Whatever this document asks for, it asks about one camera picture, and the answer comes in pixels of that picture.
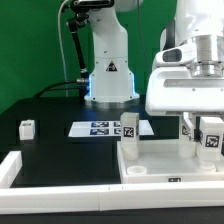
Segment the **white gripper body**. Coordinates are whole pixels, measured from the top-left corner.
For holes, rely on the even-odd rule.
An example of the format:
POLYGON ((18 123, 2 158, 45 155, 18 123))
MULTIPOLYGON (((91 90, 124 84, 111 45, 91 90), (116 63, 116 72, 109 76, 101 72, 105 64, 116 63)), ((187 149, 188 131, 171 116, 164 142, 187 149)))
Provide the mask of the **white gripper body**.
POLYGON ((186 67, 161 67, 149 77, 145 110, 151 116, 224 113, 224 78, 194 78, 186 67))

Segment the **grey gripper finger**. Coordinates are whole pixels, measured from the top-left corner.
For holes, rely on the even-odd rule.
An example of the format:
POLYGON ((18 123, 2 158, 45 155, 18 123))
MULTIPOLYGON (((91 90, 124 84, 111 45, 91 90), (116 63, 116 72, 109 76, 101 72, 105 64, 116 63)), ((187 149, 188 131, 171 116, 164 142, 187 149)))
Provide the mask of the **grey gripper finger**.
POLYGON ((188 138, 194 141, 196 128, 195 116, 191 112, 184 112, 182 116, 182 124, 185 128, 185 133, 188 135, 188 138))

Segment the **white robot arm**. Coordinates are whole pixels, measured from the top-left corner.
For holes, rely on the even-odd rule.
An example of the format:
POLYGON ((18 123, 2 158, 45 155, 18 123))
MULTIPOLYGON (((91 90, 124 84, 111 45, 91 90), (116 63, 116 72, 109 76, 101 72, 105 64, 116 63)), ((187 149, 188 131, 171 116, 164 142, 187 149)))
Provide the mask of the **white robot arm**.
MULTIPOLYGON (((129 101, 138 94, 128 68, 128 39, 116 13, 144 0, 93 0, 95 67, 89 100, 129 101)), ((224 0, 177 0, 175 17, 160 36, 146 92, 152 116, 178 116, 194 132, 196 116, 224 115, 224 0)))

